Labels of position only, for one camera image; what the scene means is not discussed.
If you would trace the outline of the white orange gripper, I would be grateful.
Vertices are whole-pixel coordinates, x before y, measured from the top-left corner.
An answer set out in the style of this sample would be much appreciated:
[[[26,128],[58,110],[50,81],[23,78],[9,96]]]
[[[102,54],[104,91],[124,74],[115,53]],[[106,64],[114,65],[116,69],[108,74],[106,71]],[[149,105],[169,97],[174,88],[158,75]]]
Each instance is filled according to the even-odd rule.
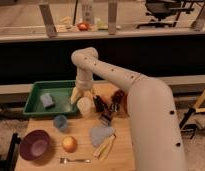
[[[75,87],[72,90],[70,102],[74,104],[86,91],[90,91],[93,87],[93,79],[83,79],[76,77]]]

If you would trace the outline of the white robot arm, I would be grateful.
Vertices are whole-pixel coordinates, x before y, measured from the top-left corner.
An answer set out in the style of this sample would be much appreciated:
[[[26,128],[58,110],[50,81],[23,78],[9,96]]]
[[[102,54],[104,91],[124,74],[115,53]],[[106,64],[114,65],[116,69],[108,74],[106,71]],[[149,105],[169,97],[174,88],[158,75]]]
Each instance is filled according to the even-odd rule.
[[[127,93],[136,171],[188,171],[172,90],[162,80],[98,59],[95,48],[79,49],[76,87],[92,88],[95,75]]]

